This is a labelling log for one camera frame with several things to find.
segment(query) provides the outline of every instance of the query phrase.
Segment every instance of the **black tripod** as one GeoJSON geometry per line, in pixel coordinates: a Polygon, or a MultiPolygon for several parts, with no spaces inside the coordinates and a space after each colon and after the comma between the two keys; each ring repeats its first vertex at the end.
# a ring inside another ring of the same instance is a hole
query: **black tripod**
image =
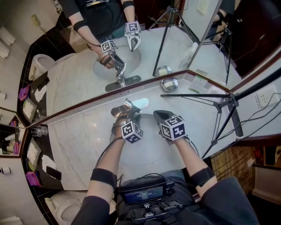
{"type": "Polygon", "coordinates": [[[214,35],[207,36],[206,39],[208,38],[213,38],[217,34],[223,33],[221,39],[219,41],[207,41],[203,42],[202,45],[207,45],[207,44],[217,44],[220,47],[220,51],[222,51],[223,56],[224,56],[224,63],[225,63],[225,69],[227,71],[227,77],[225,79],[225,85],[227,85],[228,82],[228,76],[229,76],[229,69],[230,69],[230,63],[231,63],[231,49],[232,49],[232,32],[228,28],[224,28],[221,31],[216,32],[214,35]],[[228,59],[227,59],[227,54],[226,54],[226,44],[225,41],[227,37],[229,36],[229,48],[228,48],[228,59]]]}
{"type": "Polygon", "coordinates": [[[208,105],[215,106],[218,110],[218,113],[217,113],[217,116],[216,116],[216,124],[215,124],[215,129],[214,129],[211,145],[208,147],[208,149],[206,150],[206,152],[202,156],[202,158],[204,158],[207,155],[207,153],[209,152],[209,150],[218,142],[221,133],[223,132],[227,123],[229,122],[229,120],[233,116],[233,113],[235,112],[236,107],[239,106],[238,101],[240,99],[248,96],[249,94],[252,94],[253,92],[259,90],[260,88],[263,88],[264,86],[268,85],[269,83],[271,83],[272,81],[276,80],[279,77],[281,77],[281,68],[279,68],[277,71],[275,71],[274,73],[272,73],[268,77],[264,78],[260,82],[256,83],[255,85],[251,86],[250,88],[246,89],[245,91],[243,91],[239,94],[235,94],[235,95],[230,93],[230,94],[162,94],[160,96],[161,97],[182,97],[182,98],[194,97],[194,98],[199,98],[199,99],[202,99],[204,97],[205,98],[206,97],[208,97],[208,98],[223,98],[223,101],[221,101],[220,103],[208,100],[210,102],[213,102],[213,104],[208,104],[208,105]],[[220,119],[219,119],[219,124],[217,125],[218,115],[220,114],[220,117],[221,117],[222,107],[228,106],[228,105],[230,106],[229,108],[231,108],[230,112],[229,112],[226,120],[224,121],[222,127],[219,130],[220,119]]]}
{"type": "Polygon", "coordinates": [[[179,27],[177,24],[174,24],[174,15],[178,15],[184,25],[184,28],[185,30],[183,30],[191,39],[192,39],[192,35],[191,35],[191,31],[190,29],[188,28],[188,26],[186,25],[186,23],[184,22],[184,19],[182,18],[178,8],[172,8],[171,6],[168,6],[166,11],[151,25],[151,27],[148,29],[148,31],[150,31],[150,29],[152,27],[154,27],[156,24],[159,23],[159,21],[167,14],[169,13],[169,17],[168,17],[168,20],[166,21],[166,27],[165,27],[165,31],[164,31],[164,35],[163,35],[163,38],[162,38],[162,42],[161,42],[161,45],[160,45],[160,48],[159,48],[159,53],[158,53],[158,56],[157,56],[157,59],[156,59],[156,64],[155,64],[155,67],[154,67],[154,70],[153,70],[153,76],[156,76],[155,72],[156,72],[156,69],[157,69],[157,66],[158,66],[158,62],[159,62],[159,59],[160,59],[160,55],[161,55],[161,52],[162,52],[162,49],[163,49],[163,46],[164,46],[164,43],[165,43],[165,39],[166,39],[166,35],[167,35],[167,31],[168,31],[168,27],[174,25],[176,27],[178,27],[179,29],[183,30],[181,27],[179,27]]]}

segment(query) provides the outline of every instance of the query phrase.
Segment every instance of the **person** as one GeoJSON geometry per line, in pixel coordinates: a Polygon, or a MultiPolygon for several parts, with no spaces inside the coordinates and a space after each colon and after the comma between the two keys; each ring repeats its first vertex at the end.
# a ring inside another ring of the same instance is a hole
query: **person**
{"type": "MultiPolygon", "coordinates": [[[[74,218],[72,225],[107,225],[109,221],[110,202],[114,193],[113,186],[117,185],[117,172],[122,148],[125,140],[122,139],[122,132],[116,127],[115,141],[105,152],[97,168],[93,170],[87,196],[84,198],[82,206],[74,218]]],[[[174,141],[183,159],[190,177],[201,171],[210,170],[207,164],[199,158],[184,138],[174,141]]],[[[256,214],[244,194],[237,179],[226,178],[217,181],[215,175],[210,176],[203,185],[197,185],[196,190],[201,198],[201,206],[197,205],[184,185],[184,177],[175,172],[166,172],[170,177],[178,182],[175,183],[175,193],[172,197],[184,205],[184,208],[173,217],[176,224],[259,224],[256,214]]],[[[128,214],[131,205],[125,205],[120,196],[117,198],[116,224],[134,224],[133,221],[124,221],[124,215],[128,214]]],[[[163,221],[147,220],[145,225],[169,224],[169,217],[163,221]]]]}
{"type": "MultiPolygon", "coordinates": [[[[58,0],[58,2],[74,30],[85,39],[88,47],[97,53],[101,63],[106,62],[109,54],[102,52],[100,44],[124,36],[126,21],[123,12],[127,22],[135,21],[133,0],[110,0],[109,3],[93,6],[87,6],[88,0],[58,0]]],[[[110,60],[105,67],[112,68],[113,61],[110,60]]]]}
{"type": "Polygon", "coordinates": [[[208,32],[208,35],[206,38],[211,37],[213,39],[213,36],[216,34],[218,26],[222,25],[223,19],[226,17],[227,14],[233,14],[235,9],[235,0],[223,0],[220,9],[217,12],[213,24],[208,32]]]}

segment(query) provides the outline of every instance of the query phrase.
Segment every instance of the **white sink basin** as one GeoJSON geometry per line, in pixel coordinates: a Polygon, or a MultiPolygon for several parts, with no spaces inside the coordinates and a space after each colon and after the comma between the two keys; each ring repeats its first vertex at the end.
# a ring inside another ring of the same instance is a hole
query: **white sink basin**
{"type": "MultiPolygon", "coordinates": [[[[141,54],[138,49],[131,52],[128,45],[118,46],[116,49],[117,55],[127,64],[125,70],[125,77],[130,77],[131,73],[139,66],[141,63],[141,54]]],[[[112,80],[116,77],[115,68],[107,69],[105,66],[100,64],[98,61],[94,63],[94,73],[105,80],[112,80]]]]}
{"type": "Polygon", "coordinates": [[[143,139],[131,144],[126,141],[120,163],[128,166],[144,166],[153,164],[164,155],[169,155],[173,148],[158,134],[157,122],[152,114],[141,114],[140,128],[144,132],[143,139]]]}

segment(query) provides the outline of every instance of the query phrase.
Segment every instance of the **glass cup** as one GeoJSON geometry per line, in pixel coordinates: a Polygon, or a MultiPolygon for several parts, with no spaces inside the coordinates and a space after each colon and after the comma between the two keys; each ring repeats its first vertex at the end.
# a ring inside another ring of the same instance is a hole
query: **glass cup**
{"type": "Polygon", "coordinates": [[[37,128],[31,129],[31,135],[33,137],[42,137],[42,135],[47,136],[48,135],[48,128],[44,126],[38,126],[37,128]]]}

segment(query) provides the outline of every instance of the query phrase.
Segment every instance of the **white bottle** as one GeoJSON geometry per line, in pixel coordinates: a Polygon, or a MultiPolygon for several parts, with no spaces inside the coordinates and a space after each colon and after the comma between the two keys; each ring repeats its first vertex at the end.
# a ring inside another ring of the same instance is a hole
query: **white bottle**
{"type": "Polygon", "coordinates": [[[194,53],[196,52],[197,48],[198,48],[198,44],[197,44],[196,42],[194,42],[194,43],[192,44],[192,46],[189,47],[189,48],[185,51],[185,53],[184,53],[184,55],[183,55],[183,59],[182,59],[180,65],[179,65],[179,68],[183,68],[183,69],[186,69],[186,68],[187,68],[187,66],[188,66],[188,64],[190,63],[190,61],[191,61],[191,59],[192,59],[194,53]]]}

